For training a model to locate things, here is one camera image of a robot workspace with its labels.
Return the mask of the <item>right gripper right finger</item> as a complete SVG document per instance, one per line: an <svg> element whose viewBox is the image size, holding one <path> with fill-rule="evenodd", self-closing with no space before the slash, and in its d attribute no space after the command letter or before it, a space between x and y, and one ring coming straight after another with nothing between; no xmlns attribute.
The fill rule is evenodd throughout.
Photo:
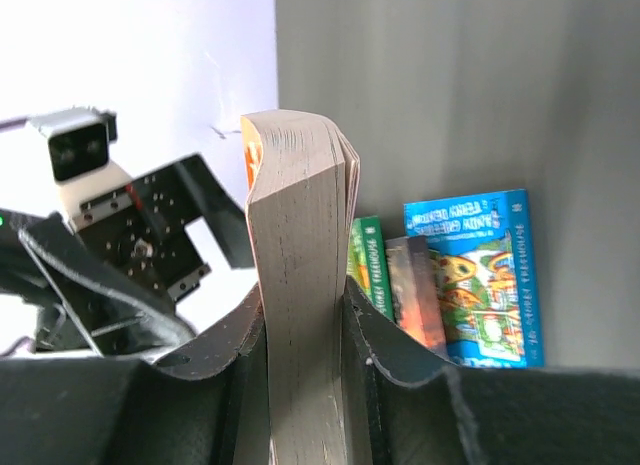
<svg viewBox="0 0 640 465"><path fill-rule="evenodd" d="M474 369L343 295L342 387L352 464L635 464L634 371Z"/></svg>

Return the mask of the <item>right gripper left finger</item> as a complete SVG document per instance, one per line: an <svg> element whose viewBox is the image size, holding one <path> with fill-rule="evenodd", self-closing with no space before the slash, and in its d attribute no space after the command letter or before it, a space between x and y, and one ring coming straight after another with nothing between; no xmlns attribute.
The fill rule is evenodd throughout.
<svg viewBox="0 0 640 465"><path fill-rule="evenodd" d="M260 294L155 364L5 359L5 464L265 464L266 340Z"/></svg>

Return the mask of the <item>tale of two cities book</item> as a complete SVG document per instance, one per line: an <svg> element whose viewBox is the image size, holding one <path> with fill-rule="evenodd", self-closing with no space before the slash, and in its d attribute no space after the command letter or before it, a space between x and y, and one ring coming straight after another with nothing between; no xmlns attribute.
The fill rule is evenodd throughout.
<svg viewBox="0 0 640 465"><path fill-rule="evenodd" d="M396 324L415 341L447 359L435 273L424 236L385 241Z"/></svg>

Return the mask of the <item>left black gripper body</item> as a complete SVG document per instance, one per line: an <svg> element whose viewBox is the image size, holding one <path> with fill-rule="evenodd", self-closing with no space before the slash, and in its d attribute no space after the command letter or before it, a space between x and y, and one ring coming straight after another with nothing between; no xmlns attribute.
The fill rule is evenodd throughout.
<svg viewBox="0 0 640 465"><path fill-rule="evenodd" d="M19 241L82 342L101 356L131 355L195 335L176 305L211 271L186 231L197 220L231 268L249 267L244 212L199 154L84 202L68 223L20 220Z"/></svg>

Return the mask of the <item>78-storey treehouse orange book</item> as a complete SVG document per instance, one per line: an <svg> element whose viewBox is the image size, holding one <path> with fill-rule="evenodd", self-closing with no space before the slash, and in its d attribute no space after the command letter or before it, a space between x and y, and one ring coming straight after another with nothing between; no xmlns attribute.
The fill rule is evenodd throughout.
<svg viewBox="0 0 640 465"><path fill-rule="evenodd" d="M314 113L247 114L241 133L275 460L343 464L341 298L360 159L339 127Z"/></svg>

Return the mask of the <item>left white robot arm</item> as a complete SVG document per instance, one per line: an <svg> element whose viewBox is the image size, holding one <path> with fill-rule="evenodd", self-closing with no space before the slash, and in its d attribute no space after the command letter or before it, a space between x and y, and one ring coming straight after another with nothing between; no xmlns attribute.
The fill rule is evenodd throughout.
<svg viewBox="0 0 640 465"><path fill-rule="evenodd" d="M69 220L1 213L1 290L39 308L40 352L101 356L194 337L179 301L209 274L187 227L203 220L234 269L253 266L243 211L191 155L82 202Z"/></svg>

